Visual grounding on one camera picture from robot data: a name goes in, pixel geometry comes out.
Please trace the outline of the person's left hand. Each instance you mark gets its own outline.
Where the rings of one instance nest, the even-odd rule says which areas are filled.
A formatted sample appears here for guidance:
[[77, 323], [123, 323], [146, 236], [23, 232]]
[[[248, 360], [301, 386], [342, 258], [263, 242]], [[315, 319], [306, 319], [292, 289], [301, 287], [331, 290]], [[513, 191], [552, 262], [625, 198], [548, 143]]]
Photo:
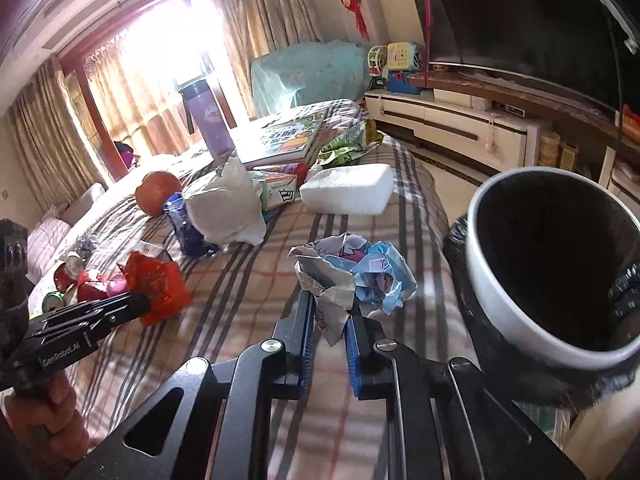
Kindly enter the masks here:
[[51, 453], [54, 458], [77, 462], [86, 455], [90, 439], [76, 402], [76, 391], [66, 374], [58, 372], [42, 398], [11, 393], [4, 407], [15, 437], [29, 445], [35, 456]]

